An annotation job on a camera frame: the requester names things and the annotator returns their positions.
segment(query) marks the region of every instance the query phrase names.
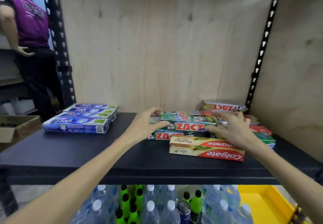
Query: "forearm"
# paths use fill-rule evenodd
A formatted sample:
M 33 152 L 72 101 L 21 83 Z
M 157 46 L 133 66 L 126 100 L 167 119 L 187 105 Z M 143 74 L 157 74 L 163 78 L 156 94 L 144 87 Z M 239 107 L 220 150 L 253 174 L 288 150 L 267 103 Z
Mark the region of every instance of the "forearm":
M 5 224 L 68 223 L 99 181 L 130 148 L 129 145 L 126 138 L 116 140 L 51 190 L 13 214 Z
M 13 49 L 17 48 L 19 45 L 19 38 L 15 19 L 12 17 L 1 17 L 0 26 L 4 35 L 7 37 L 10 46 Z
M 314 223 L 323 223 L 323 187 L 265 144 L 249 152 L 283 185 Z

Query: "white bottle cap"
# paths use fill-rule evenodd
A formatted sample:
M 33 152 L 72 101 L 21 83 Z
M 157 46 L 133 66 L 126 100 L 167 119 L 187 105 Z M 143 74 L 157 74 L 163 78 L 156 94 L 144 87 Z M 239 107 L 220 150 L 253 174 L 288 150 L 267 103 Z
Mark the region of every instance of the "white bottle cap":
M 223 199 L 220 200 L 220 206 L 222 210 L 228 210 L 228 207 L 229 207 L 228 202 Z
M 220 185 L 213 185 L 215 190 L 220 190 Z
M 175 209 L 175 202 L 173 200 L 169 200 L 167 202 L 167 208 L 171 211 L 173 211 Z
M 98 190 L 103 191 L 105 189 L 105 185 L 98 185 Z
M 154 201 L 149 200 L 148 203 L 147 203 L 147 210 L 150 212 L 150 211 L 153 211 L 154 209 L 155 209 Z
M 102 205 L 101 200 L 97 199 L 97 200 L 95 200 L 95 201 L 93 202 L 93 204 L 92 204 L 92 209 L 93 209 L 94 211 L 98 211 L 98 210 L 101 208 L 101 205 Z
M 168 190 L 173 191 L 175 189 L 175 185 L 168 185 Z
M 245 210 L 245 212 L 247 212 L 247 213 L 251 213 L 251 209 L 250 209 L 250 206 L 249 205 L 247 205 L 247 204 L 242 204 L 242 206 L 241 206 L 244 210 Z
M 154 190 L 154 185 L 147 185 L 147 190 L 148 191 L 153 191 Z

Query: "black pants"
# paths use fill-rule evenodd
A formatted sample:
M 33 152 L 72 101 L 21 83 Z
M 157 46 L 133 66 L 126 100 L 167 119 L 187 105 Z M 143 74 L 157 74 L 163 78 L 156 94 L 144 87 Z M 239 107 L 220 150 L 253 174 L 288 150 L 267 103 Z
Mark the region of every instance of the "black pants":
M 45 121 L 54 116 L 47 87 L 57 97 L 61 107 L 64 107 L 62 90 L 56 72 L 54 51 L 49 48 L 29 48 L 25 51 L 28 53 L 34 52 L 35 55 L 24 57 L 16 53 L 15 62 L 40 117 Z

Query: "green bottle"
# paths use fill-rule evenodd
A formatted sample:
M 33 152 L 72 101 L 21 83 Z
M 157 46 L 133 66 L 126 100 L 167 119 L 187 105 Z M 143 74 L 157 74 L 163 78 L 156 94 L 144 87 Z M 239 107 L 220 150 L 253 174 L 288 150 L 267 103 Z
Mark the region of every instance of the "green bottle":
M 125 221 L 124 221 L 124 218 L 123 218 L 123 211 L 121 209 L 118 209 L 116 211 L 116 224 L 127 224 Z
M 190 203 L 190 193 L 184 192 L 183 201 Z
M 202 204 L 201 204 L 201 191 L 200 190 L 196 190 L 195 192 L 195 196 L 192 199 L 190 205 L 191 205 L 191 211 L 196 213 L 196 214 L 200 214 L 202 211 Z
M 141 212 L 142 211 L 142 194 L 143 194 L 143 190 L 138 189 L 136 193 L 137 193 L 137 198 L 136 198 L 135 204 L 137 205 L 137 211 Z
M 139 224 L 139 218 L 138 218 L 138 213 L 137 213 L 137 205 L 134 204 L 130 206 L 130 217 L 128 219 L 128 224 L 131 223 Z
M 138 191 L 138 189 L 142 189 L 142 185 L 141 185 L 141 184 L 136 185 L 135 192 L 133 193 L 133 196 L 134 196 L 135 198 L 137 198 L 137 191 Z
M 121 209 L 123 211 L 123 218 L 128 218 L 130 216 L 130 202 L 129 195 L 127 193 L 122 196 Z
M 120 199 L 119 199 L 119 203 L 122 203 L 122 197 L 124 194 L 128 194 L 128 189 L 127 189 L 127 185 L 121 185 L 121 192 L 120 192 Z

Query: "yellow container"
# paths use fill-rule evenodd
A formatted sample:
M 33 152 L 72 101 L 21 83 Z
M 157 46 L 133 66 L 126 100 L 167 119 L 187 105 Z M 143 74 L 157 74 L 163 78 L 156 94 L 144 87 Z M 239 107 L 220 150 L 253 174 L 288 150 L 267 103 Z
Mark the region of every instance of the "yellow container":
M 239 185 L 241 203 L 251 208 L 255 224 L 287 224 L 294 208 L 271 185 Z

